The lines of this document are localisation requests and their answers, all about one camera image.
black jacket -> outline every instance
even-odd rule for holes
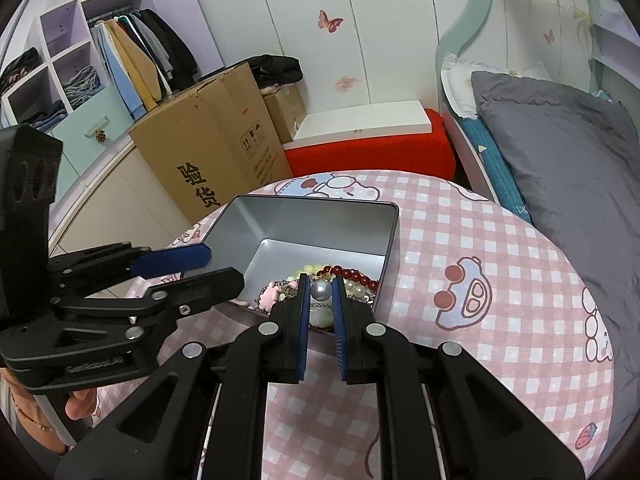
[[[174,67],[174,78],[169,81],[169,86],[173,90],[186,90],[192,86],[198,65],[184,41],[152,10],[140,10],[140,16],[142,23],[151,29],[169,54],[169,63]]]

shipping label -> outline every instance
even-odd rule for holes
[[[242,144],[249,160],[254,158],[255,152],[258,151],[263,141],[264,129],[259,122],[256,122],[240,139],[240,144]]]

drawer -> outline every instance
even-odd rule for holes
[[[82,174],[132,124],[133,119],[120,94],[110,85],[74,110],[51,133],[64,142],[66,157]],[[98,142],[95,137],[98,129],[106,134],[104,142]]]
[[[58,169],[58,182],[56,184],[56,203],[65,195],[69,188],[78,179],[78,173],[71,166],[66,156],[62,155],[60,160],[60,168]]]

yellow sweater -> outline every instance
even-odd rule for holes
[[[124,63],[127,73],[131,78],[136,92],[142,99],[147,112],[158,106],[156,101],[162,98],[158,76],[156,75],[156,66],[142,52],[138,46],[131,41],[127,33],[120,28],[116,20],[105,22],[111,38],[116,46],[118,54]]]

pearl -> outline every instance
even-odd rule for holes
[[[313,308],[309,313],[309,323],[316,328],[327,328],[334,323],[334,314],[327,306]]]
[[[311,285],[311,297],[316,301],[326,301],[331,297],[331,284],[325,280],[318,280]]]

